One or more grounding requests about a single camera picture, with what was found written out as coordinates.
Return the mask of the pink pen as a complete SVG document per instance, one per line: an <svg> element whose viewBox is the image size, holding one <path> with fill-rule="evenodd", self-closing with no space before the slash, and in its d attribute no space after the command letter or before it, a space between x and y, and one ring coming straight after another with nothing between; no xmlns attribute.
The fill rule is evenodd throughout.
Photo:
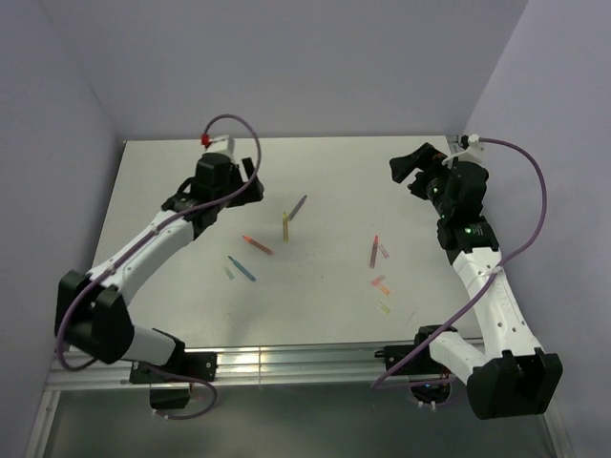
<svg viewBox="0 0 611 458"><path fill-rule="evenodd" d="M373 239L373 242L372 242L371 253L370 253L370 257L369 257L369 268L370 269L374 269L375 268L376 259L377 259L377 253L378 253L378 244L379 244L379 238L378 238L377 235L375 235L374 239Z"/></svg>

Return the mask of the purple pen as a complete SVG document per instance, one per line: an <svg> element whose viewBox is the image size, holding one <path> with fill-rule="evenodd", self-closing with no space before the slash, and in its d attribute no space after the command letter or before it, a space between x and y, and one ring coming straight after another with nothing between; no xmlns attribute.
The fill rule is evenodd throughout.
<svg viewBox="0 0 611 458"><path fill-rule="evenodd" d="M301 208L303 207L303 205L305 204L307 200L307 195L303 195L298 202L295 204L295 206L293 207L293 209L289 212L289 214L287 215L287 220L288 221L292 221L295 216L298 214L298 212L301 210Z"/></svg>

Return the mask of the clear purple pen cap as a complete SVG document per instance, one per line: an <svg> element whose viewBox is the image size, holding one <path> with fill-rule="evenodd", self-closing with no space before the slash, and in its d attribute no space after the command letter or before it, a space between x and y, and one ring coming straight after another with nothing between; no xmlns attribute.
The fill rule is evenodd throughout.
<svg viewBox="0 0 611 458"><path fill-rule="evenodd" d="M387 259L390 255L388 253L388 251L383 247L382 244L378 243L377 245L377 249L379 250L379 252L382 254L382 256Z"/></svg>

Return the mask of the pink pen cap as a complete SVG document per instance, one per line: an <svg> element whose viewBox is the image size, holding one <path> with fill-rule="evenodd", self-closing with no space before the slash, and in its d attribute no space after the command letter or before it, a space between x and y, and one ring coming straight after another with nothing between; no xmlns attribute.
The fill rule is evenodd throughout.
<svg viewBox="0 0 611 458"><path fill-rule="evenodd" d="M384 279L386 278L386 276L384 274L379 275L378 277L376 277L371 284L374 286L377 286L378 284L380 284Z"/></svg>

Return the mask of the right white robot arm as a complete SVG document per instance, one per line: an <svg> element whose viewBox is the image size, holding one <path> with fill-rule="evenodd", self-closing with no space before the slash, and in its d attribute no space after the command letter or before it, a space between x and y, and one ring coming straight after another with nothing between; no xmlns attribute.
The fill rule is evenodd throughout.
<svg viewBox="0 0 611 458"><path fill-rule="evenodd" d="M483 143L465 136L461 148L446 155L425 143L390 160L393 181L413 176L411 194L435 209L439 245L470 300L445 323L420 327L411 345L379 351L386 370L372 386L391 376L438 373L437 380L409 384L424 391L421 402L434 405L436 387L456 378L480 420L540 415L552 401L562 363L535 337L504 272L505 264L526 248L503 255L482 214L489 173L472 154Z"/></svg>

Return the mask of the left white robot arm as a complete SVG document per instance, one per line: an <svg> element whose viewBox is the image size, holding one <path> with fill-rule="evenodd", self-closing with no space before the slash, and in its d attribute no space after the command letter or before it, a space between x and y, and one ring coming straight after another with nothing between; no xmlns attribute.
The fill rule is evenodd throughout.
<svg viewBox="0 0 611 458"><path fill-rule="evenodd" d="M56 356L65 369L66 344L93 362L150 364L164 381L186 368L185 344L158 329L135 325L128 306L137 291L180 249L214 224L221 210L263 198L259 159L241 165L228 154L205 153L194 176L162 205L152 222L110 259L86 273L67 272L59 281L55 312Z"/></svg>

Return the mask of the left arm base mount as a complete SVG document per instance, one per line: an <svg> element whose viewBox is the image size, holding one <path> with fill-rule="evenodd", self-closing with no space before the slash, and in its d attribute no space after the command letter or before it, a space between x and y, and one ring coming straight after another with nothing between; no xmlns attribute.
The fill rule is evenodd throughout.
<svg viewBox="0 0 611 458"><path fill-rule="evenodd" d="M219 394L212 383L216 378L217 367L216 352L186 352L176 365L132 363L128 381L130 385L149 387L149 405L155 415L164 420L193 420L216 406ZM196 385L209 390L210 401L199 411L183 413L191 401Z"/></svg>

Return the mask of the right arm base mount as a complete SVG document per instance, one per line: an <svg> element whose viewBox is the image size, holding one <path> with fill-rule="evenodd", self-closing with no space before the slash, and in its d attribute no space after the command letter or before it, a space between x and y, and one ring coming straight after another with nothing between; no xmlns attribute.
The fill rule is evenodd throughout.
<svg viewBox="0 0 611 458"><path fill-rule="evenodd" d="M412 343L385 345L375 351L374 357L384 362L385 369L390 369L424 342L437 328L438 325L421 326ZM416 383L411 388L411 396L419 407L429 406L435 410L453 399L453 383L450 381L453 374L446 366L432 359L428 348L393 374L393 377L399 376L423 377L426 380L425 383L420 385Z"/></svg>

